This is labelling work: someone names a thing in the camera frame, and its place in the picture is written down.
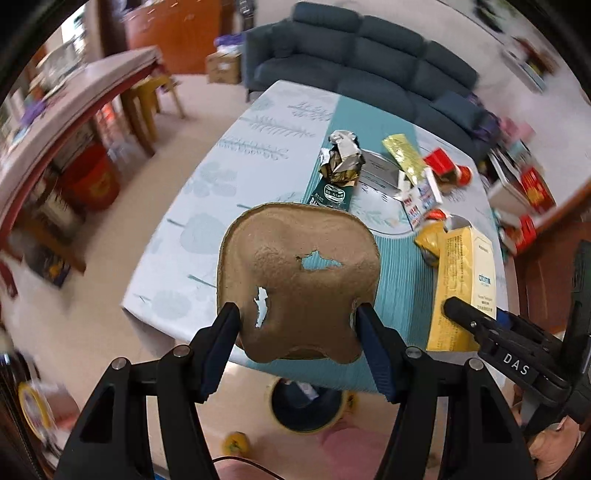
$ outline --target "floor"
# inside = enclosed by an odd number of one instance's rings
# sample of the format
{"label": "floor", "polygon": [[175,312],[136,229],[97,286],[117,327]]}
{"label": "floor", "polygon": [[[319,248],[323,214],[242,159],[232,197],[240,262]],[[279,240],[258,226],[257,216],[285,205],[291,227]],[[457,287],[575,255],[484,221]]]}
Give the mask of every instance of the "floor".
{"label": "floor", "polygon": [[[96,382],[118,356],[133,363],[152,360],[119,308],[126,285],[150,236],[186,178],[213,144],[247,108],[240,86],[208,85],[203,76],[179,76],[178,92],[188,119],[180,120],[168,95],[156,122],[156,155],[147,160],[133,145],[122,166],[126,185],[115,204],[85,226],[87,270],[70,274],[56,290],[30,270],[11,263],[20,296],[3,300],[5,322],[17,347],[32,354],[47,378],[62,382],[83,406]],[[508,289],[511,286],[509,275]],[[518,305],[512,295],[511,305]],[[328,478],[317,439],[283,430],[271,417],[269,386],[274,377],[229,364],[216,394],[197,411],[213,457],[231,431],[246,433],[254,458],[290,479]],[[353,421],[390,433],[397,408],[380,395],[361,394]],[[148,401],[152,456],[165,467],[156,400]],[[435,446],[443,440],[436,429]]]}

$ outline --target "hole in cardboard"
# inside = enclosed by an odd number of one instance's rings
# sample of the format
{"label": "hole in cardboard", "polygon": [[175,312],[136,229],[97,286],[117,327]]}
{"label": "hole in cardboard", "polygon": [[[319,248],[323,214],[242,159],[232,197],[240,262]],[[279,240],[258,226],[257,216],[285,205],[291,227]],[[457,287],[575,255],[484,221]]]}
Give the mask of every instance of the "hole in cardboard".
{"label": "hole in cardboard", "polygon": [[323,258],[318,250],[314,250],[306,257],[298,257],[301,260],[301,266],[305,270],[324,270],[330,267],[342,267],[343,264],[339,261],[330,258]]}
{"label": "hole in cardboard", "polygon": [[263,287],[258,287],[259,293],[257,297],[254,299],[256,306],[258,308],[258,317],[256,318],[256,328],[261,328],[262,323],[265,321],[265,317],[267,316],[267,291]]}

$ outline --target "crumpled foil wrapper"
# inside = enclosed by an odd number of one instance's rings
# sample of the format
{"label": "crumpled foil wrapper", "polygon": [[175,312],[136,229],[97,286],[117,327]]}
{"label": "crumpled foil wrapper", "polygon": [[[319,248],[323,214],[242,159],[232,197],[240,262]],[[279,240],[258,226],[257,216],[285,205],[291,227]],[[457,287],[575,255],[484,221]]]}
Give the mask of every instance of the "crumpled foil wrapper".
{"label": "crumpled foil wrapper", "polygon": [[335,130],[329,136],[333,147],[320,151],[320,173],[329,182],[344,186],[359,178],[365,163],[357,135],[348,130]]}

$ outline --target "leaf pattern tablecloth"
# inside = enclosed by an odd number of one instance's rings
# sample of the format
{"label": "leaf pattern tablecloth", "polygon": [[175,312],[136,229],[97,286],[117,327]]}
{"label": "leaf pattern tablecloth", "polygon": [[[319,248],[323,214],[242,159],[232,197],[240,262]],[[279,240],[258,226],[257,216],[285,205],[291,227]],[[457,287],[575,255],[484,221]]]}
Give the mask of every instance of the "leaf pattern tablecloth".
{"label": "leaf pattern tablecloth", "polygon": [[[318,179],[318,153],[335,129],[357,133],[367,150],[404,133],[424,155],[442,147],[458,164],[472,160],[433,134],[336,93],[279,81],[216,143],[181,189],[139,261],[122,307],[139,320],[190,341],[216,317],[217,257],[224,233],[242,213],[266,202],[307,203]],[[506,308],[504,268],[491,209],[478,178],[444,208],[468,218],[495,246],[497,302]],[[372,231],[382,258],[375,308],[407,343],[425,347],[435,275],[420,257],[400,204],[358,185],[350,212]],[[365,358],[256,364],[234,347],[230,360],[275,375],[336,388],[375,391]]]}

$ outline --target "sofa cushion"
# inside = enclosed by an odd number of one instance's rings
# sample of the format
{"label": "sofa cushion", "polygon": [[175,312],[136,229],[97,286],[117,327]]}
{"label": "sofa cushion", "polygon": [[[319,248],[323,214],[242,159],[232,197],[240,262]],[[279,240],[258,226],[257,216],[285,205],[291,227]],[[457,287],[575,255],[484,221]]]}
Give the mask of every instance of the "sofa cushion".
{"label": "sofa cushion", "polygon": [[418,93],[414,93],[414,92],[407,92],[408,98],[409,100],[413,103],[424,103],[426,105],[428,105],[429,103],[431,103],[431,100],[429,100],[428,98],[425,98],[423,96],[420,96]]}
{"label": "sofa cushion", "polygon": [[425,45],[423,37],[418,33],[371,15],[363,18],[357,35],[415,57],[421,55]]}
{"label": "sofa cushion", "polygon": [[273,25],[270,37],[273,56],[277,59],[289,57],[296,49],[296,36],[289,21],[282,20]]}
{"label": "sofa cushion", "polygon": [[417,58],[367,38],[357,38],[347,66],[379,75],[407,87],[417,67]]}
{"label": "sofa cushion", "polygon": [[481,106],[475,105],[455,92],[444,93],[431,106],[467,132],[474,130],[486,113]]}
{"label": "sofa cushion", "polygon": [[459,93],[462,96],[468,95],[470,90],[464,87],[460,82],[446,75],[437,67],[424,60],[418,62],[417,72],[408,88],[414,93],[435,100],[448,90]]}
{"label": "sofa cushion", "polygon": [[478,80],[476,70],[436,41],[427,44],[423,60],[437,67],[469,90],[472,90],[476,85]]}
{"label": "sofa cushion", "polygon": [[335,63],[345,63],[353,47],[355,35],[330,28],[292,22],[295,51]]}
{"label": "sofa cushion", "polygon": [[336,92],[412,121],[414,107],[406,91],[372,73],[343,67],[340,71]]}
{"label": "sofa cushion", "polygon": [[269,88],[277,80],[310,85],[335,91],[342,66],[308,55],[296,54],[286,59],[270,59],[255,70],[255,80]]}
{"label": "sofa cushion", "polygon": [[459,148],[472,159],[477,155],[474,142],[462,128],[430,105],[418,104],[414,124]]}
{"label": "sofa cushion", "polygon": [[291,17],[296,22],[349,33],[357,32],[361,24],[361,18],[353,10],[310,2],[298,2]]}

